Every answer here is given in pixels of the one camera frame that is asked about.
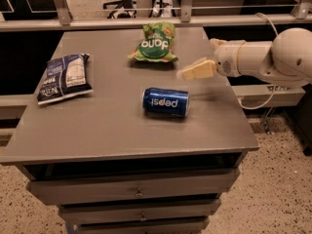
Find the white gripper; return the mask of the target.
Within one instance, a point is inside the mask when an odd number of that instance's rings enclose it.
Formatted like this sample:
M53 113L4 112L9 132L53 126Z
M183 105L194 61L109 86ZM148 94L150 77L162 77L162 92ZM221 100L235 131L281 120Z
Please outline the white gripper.
M208 59L191 64L182 68L176 76L183 81L189 81L213 77L217 71L223 76L239 77L238 57L245 43L245 40L226 41L212 38L210 45L214 50L214 61Z

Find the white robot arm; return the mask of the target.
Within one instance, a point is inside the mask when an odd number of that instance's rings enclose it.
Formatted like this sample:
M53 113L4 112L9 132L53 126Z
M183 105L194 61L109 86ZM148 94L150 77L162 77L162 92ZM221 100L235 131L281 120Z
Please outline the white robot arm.
M312 83L312 32L290 28L273 41L211 39L212 58L200 58L185 66L177 77L187 81L213 77L252 76L289 88Z

